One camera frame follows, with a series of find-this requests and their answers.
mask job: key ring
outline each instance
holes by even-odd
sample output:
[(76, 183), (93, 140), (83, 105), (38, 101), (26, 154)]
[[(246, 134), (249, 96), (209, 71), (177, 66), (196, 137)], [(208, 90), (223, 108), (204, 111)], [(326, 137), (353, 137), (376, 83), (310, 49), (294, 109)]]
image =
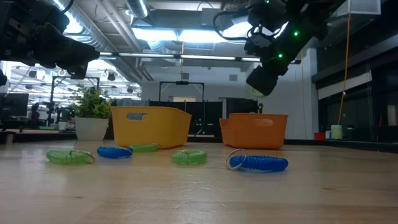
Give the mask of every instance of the key ring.
[[(239, 151), (244, 152), (244, 159), (243, 159), (243, 161), (242, 161), (239, 165), (237, 165), (236, 167), (231, 167), (231, 166), (229, 166), (229, 165), (228, 165), (228, 161), (231, 159), (231, 156), (232, 156), (233, 154), (239, 152)], [(227, 169), (230, 169), (230, 170), (237, 170), (237, 169), (239, 169), (239, 168), (242, 166), (242, 164), (243, 164), (243, 162), (246, 160), (246, 157), (247, 157), (247, 156), (248, 156), (248, 154), (247, 154), (247, 152), (246, 152), (244, 149), (235, 149), (235, 150), (234, 150), (233, 152), (231, 152), (231, 153), (229, 154), (229, 156), (225, 159), (225, 167), (226, 167)]]

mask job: potted plant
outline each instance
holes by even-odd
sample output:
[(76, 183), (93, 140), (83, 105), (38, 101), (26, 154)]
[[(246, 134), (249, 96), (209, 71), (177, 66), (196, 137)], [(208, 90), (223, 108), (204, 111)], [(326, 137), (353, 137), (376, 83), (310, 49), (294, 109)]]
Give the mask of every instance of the potted plant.
[(104, 139), (108, 119), (111, 114), (111, 103), (100, 96), (101, 90), (84, 88), (83, 96), (76, 96), (75, 109), (76, 135), (79, 140), (101, 141)]

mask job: computer monitor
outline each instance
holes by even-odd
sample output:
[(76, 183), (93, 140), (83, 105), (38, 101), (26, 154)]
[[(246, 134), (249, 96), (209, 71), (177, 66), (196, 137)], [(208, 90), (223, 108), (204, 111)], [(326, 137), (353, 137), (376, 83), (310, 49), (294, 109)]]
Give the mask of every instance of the computer monitor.
[(0, 93), (1, 116), (26, 116), (28, 93)]

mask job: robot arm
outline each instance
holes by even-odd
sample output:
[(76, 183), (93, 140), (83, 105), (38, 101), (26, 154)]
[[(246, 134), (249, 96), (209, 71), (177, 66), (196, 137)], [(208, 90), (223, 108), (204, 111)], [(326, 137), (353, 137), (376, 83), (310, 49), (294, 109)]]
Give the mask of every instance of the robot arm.
[[(327, 36), (326, 20), (345, 0), (265, 0), (246, 7), (248, 22), (252, 28), (247, 37), (224, 37), (227, 40), (246, 40), (245, 52), (260, 57), (258, 66), (246, 82), (264, 95), (275, 88), (278, 76), (285, 75), (293, 61), (312, 37)], [(220, 12), (236, 14), (242, 11)], [(272, 32), (265, 35), (263, 28)]]
[(72, 78), (83, 79), (87, 64), (100, 56), (94, 47), (62, 35), (69, 25), (64, 14), (37, 0), (0, 1), (0, 60), (47, 68), (58, 66)]

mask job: orange basket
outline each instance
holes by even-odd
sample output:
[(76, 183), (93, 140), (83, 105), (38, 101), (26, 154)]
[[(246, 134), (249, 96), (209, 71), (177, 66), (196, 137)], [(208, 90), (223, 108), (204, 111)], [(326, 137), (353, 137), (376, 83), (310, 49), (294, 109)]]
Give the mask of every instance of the orange basket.
[(280, 149), (284, 145), (287, 115), (230, 114), (220, 119), (225, 145), (246, 149)]
[(111, 108), (114, 141), (118, 146), (157, 144), (159, 149), (187, 142), (191, 115), (156, 106), (115, 106)]

